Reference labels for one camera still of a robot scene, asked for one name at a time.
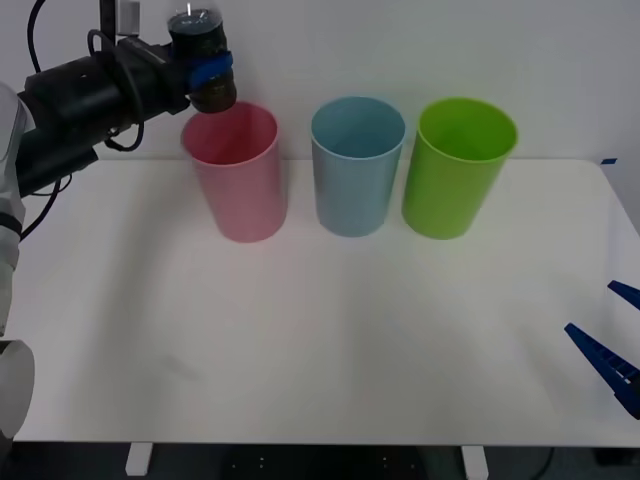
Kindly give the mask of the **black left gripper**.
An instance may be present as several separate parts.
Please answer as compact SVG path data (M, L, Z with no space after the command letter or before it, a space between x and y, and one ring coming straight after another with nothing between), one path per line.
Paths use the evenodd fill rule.
M200 59L175 56L173 60L169 44L120 40L117 49L134 81L145 120L186 110L189 107L187 95L234 97L230 51Z

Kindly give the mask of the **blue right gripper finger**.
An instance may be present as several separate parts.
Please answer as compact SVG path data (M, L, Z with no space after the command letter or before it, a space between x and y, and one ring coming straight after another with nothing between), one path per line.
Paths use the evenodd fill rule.
M631 287L627 284L621 283L619 281L611 281L607 288L617 294L619 297L624 299L626 302L634 306L635 308L640 308L640 290L634 287Z
M573 323L564 331L596 370L614 397L635 419L639 418L639 369L599 343Z

